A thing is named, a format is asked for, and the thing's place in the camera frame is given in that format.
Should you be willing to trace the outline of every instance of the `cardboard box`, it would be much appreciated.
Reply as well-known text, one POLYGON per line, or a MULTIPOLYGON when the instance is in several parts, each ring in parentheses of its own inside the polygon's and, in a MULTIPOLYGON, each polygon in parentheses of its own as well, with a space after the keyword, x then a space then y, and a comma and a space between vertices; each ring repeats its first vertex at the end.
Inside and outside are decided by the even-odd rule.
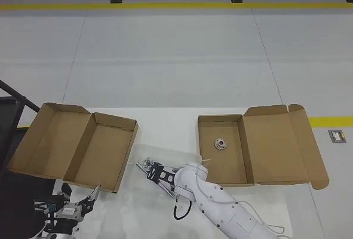
POLYGON ((329 184, 309 119, 301 105, 251 107, 244 115, 200 115, 200 154, 208 182, 223 186, 329 184), (216 149, 216 139, 227 147, 216 149))
POLYGON ((45 103, 8 169, 118 192, 137 129, 134 119, 45 103))

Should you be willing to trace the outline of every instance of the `table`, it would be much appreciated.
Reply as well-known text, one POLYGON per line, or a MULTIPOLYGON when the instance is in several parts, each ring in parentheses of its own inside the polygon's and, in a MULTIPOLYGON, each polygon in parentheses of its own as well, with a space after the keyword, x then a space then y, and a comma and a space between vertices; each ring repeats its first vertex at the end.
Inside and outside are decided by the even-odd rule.
MULTIPOLYGON (((136 144, 198 153, 197 117, 204 114, 243 114, 247 108, 88 108, 90 112, 118 115, 138 121, 136 144)), ((58 180, 54 191, 60 188, 58 180)), ((71 202, 86 197, 91 190, 71 185, 71 202)), ((291 237, 290 217, 285 190, 289 186, 255 185, 248 188, 225 188, 238 200, 246 200, 262 219, 286 228, 291 237)), ((79 224, 77 239, 83 238, 206 238, 227 239, 194 205, 182 219, 173 218, 174 200, 119 190, 101 192, 94 210, 79 224)))

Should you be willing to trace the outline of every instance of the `floor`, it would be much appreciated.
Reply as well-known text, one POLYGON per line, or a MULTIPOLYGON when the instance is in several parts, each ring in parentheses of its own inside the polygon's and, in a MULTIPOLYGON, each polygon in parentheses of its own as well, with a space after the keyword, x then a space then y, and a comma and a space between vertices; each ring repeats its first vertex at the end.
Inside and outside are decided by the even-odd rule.
MULTIPOLYGON (((0 79, 37 105, 353 115, 353 10, 0 12, 0 79)), ((340 145, 314 129, 331 182, 289 192, 295 239, 353 238, 353 128, 342 130, 340 145)))

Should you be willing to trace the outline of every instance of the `clear plastic container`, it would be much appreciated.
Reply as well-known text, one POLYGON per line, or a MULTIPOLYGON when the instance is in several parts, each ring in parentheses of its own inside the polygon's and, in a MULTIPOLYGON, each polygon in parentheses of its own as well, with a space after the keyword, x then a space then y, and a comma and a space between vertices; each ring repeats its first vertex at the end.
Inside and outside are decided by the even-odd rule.
POLYGON ((143 161, 146 158, 151 158, 164 166, 175 168, 184 167, 187 163, 201 164, 201 156, 198 154, 163 149, 149 145, 134 145, 127 162, 119 191, 133 192, 141 196, 151 195, 170 198, 158 185, 147 179, 145 172, 141 171, 141 169, 135 165, 136 162, 143 165, 143 161))

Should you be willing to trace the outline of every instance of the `yellow line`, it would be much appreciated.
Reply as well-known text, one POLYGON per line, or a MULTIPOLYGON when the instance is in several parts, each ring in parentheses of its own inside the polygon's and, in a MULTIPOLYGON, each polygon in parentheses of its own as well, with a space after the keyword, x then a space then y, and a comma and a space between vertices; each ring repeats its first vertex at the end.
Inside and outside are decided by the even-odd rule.
POLYGON ((310 117, 312 128, 353 127, 353 116, 350 117, 310 117))
POLYGON ((114 9, 207 9, 207 8, 353 8, 350 3, 286 3, 259 2, 145 2, 133 4, 0 4, 0 10, 114 10, 114 9))

